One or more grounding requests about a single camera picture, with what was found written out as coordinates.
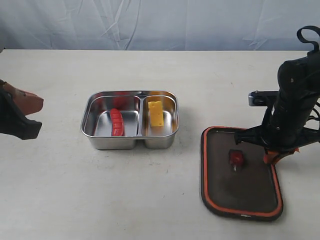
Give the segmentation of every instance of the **white backdrop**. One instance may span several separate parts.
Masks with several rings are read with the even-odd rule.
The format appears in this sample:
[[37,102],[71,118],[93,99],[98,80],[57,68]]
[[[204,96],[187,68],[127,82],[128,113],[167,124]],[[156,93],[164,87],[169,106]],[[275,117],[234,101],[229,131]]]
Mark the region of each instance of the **white backdrop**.
[[0,3],[0,38],[9,49],[307,50],[296,31],[320,26],[319,0]]

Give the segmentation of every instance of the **stainless steel container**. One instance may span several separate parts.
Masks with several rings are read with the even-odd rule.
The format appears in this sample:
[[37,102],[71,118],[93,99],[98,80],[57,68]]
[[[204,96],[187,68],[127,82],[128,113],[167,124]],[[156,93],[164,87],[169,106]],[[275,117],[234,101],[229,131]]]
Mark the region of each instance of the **stainless steel container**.
[[[161,101],[164,126],[151,127],[148,102]],[[112,136],[110,110],[120,110],[124,136]],[[176,96],[168,91],[101,91],[93,94],[85,107],[81,131],[96,149],[133,149],[144,140],[149,149],[172,145],[179,129]]]

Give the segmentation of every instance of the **small red object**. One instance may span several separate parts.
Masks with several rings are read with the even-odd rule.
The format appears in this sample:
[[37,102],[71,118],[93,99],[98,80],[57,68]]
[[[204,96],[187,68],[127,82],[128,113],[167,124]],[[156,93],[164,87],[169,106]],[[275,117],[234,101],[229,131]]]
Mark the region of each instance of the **small red object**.
[[111,135],[113,137],[123,136],[125,133],[125,124],[124,124],[124,120],[122,118],[121,112],[116,108],[111,109],[110,118],[112,122]]
[[230,150],[229,163],[233,167],[242,167],[245,163],[245,157],[241,150]]

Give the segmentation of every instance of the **yellow cheese slice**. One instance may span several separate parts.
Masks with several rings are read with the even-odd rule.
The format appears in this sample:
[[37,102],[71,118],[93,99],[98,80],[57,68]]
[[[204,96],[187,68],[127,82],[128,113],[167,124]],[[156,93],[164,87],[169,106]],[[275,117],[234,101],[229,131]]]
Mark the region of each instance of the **yellow cheese slice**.
[[164,114],[161,101],[149,101],[148,108],[150,113],[150,125],[151,127],[163,127],[164,126]]

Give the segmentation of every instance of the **table surface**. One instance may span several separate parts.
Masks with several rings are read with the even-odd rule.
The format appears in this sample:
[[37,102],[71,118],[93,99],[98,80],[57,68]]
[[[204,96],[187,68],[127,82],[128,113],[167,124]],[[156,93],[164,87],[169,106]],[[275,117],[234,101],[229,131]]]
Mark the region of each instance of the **table surface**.
[[[277,165],[284,212],[275,222],[222,218],[200,196],[200,140],[209,126],[249,128],[265,108],[248,93],[277,90],[302,51],[4,50],[0,78],[44,98],[37,139],[0,135],[0,239],[318,239],[320,147]],[[168,149],[96,150],[80,131],[99,91],[168,90],[180,129]]]

